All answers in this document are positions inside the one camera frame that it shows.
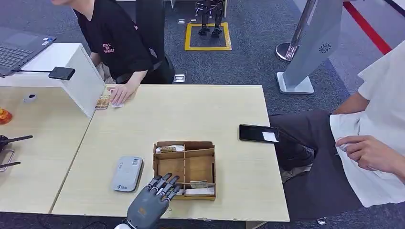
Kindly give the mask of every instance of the black chair back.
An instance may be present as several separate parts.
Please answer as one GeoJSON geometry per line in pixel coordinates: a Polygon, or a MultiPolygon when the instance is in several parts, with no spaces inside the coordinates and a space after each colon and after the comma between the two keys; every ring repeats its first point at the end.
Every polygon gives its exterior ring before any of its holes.
{"type": "Polygon", "coordinates": [[[155,52],[159,62],[165,61],[164,0],[137,0],[135,23],[144,45],[155,52]]]}

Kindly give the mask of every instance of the gray pants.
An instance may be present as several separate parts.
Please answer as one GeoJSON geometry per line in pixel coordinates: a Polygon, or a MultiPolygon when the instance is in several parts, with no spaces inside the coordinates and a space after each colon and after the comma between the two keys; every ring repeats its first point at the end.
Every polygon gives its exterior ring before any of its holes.
{"type": "Polygon", "coordinates": [[[302,146],[314,150],[311,170],[284,184],[291,220],[318,219],[362,207],[337,155],[329,117],[330,113],[321,110],[269,117],[280,133],[276,153],[281,167],[305,158],[308,153],[302,146]]]}

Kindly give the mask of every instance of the robot finger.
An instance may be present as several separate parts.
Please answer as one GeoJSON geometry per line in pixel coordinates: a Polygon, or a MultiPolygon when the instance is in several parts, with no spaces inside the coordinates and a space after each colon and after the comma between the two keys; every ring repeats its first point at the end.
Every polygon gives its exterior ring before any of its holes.
{"type": "Polygon", "coordinates": [[[176,183],[176,181],[179,179],[179,176],[175,176],[173,177],[168,184],[166,185],[166,187],[164,187],[163,189],[161,189],[161,191],[158,192],[158,194],[161,194],[162,196],[164,196],[166,194],[166,192],[171,189],[171,187],[174,186],[174,184],[176,183]]]}
{"type": "Polygon", "coordinates": [[[149,189],[153,188],[153,187],[158,183],[158,181],[159,181],[161,178],[162,178],[162,176],[155,176],[155,177],[149,182],[149,184],[147,185],[147,187],[148,187],[149,189]]]}
{"type": "Polygon", "coordinates": [[[172,173],[168,173],[166,174],[164,177],[162,177],[159,182],[157,183],[157,185],[155,187],[152,188],[152,190],[156,190],[156,192],[159,191],[159,189],[163,186],[163,184],[166,183],[166,181],[172,176],[172,173]]]}
{"type": "Polygon", "coordinates": [[[174,196],[179,192],[179,190],[180,190],[180,186],[177,185],[174,188],[174,190],[170,194],[168,194],[167,197],[163,201],[170,202],[174,198],[174,196]]]}

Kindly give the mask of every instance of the robot leg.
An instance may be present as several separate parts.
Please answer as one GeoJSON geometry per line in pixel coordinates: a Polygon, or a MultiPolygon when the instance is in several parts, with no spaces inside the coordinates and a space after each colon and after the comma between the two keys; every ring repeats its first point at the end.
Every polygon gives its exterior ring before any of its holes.
{"type": "Polygon", "coordinates": [[[211,6],[211,0],[204,0],[204,6],[202,9],[202,27],[200,31],[198,31],[198,34],[201,36],[207,35],[207,32],[210,31],[210,28],[207,27],[208,24],[208,18],[209,18],[209,13],[210,13],[210,6],[211,6]]]}
{"type": "Polygon", "coordinates": [[[218,38],[219,34],[222,33],[222,30],[220,30],[219,28],[221,27],[223,14],[224,14],[224,1],[218,0],[216,11],[215,11],[215,29],[211,34],[212,37],[218,38]]]}

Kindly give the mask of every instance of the white paper on phone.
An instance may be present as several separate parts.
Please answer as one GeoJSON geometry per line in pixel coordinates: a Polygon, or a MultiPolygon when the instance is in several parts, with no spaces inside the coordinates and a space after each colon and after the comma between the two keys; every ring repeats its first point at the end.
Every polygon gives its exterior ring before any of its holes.
{"type": "Polygon", "coordinates": [[[278,142],[276,139],[276,135],[274,133],[271,133],[271,132],[262,132],[262,133],[263,133],[263,138],[265,139],[265,141],[278,142]]]}

